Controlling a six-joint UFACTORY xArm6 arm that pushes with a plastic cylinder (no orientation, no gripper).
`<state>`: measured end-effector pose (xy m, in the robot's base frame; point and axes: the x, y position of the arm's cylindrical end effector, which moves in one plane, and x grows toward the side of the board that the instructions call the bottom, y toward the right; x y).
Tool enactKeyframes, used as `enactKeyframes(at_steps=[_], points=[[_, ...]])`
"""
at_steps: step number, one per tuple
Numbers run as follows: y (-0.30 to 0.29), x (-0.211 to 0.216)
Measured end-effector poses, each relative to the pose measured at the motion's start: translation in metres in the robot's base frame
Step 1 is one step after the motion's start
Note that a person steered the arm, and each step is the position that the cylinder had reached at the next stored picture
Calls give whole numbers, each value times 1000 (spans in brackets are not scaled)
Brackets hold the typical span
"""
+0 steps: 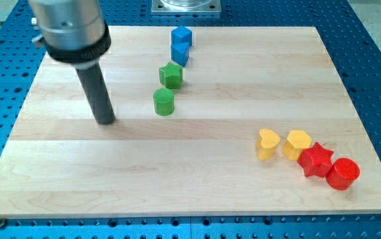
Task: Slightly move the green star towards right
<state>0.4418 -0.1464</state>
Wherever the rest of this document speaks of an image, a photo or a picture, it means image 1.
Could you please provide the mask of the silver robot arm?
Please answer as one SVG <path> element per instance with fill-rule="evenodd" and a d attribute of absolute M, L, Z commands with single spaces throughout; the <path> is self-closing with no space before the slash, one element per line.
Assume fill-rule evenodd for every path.
<path fill-rule="evenodd" d="M 53 59 L 87 69 L 110 45 L 109 28 L 98 0 L 29 0 L 40 35 L 33 44 Z"/>

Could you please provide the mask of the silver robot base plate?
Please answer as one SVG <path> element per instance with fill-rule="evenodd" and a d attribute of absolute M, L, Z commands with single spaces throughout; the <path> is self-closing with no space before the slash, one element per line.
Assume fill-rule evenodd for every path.
<path fill-rule="evenodd" d="M 152 0 L 151 12 L 157 14 L 220 13 L 221 0 Z"/>

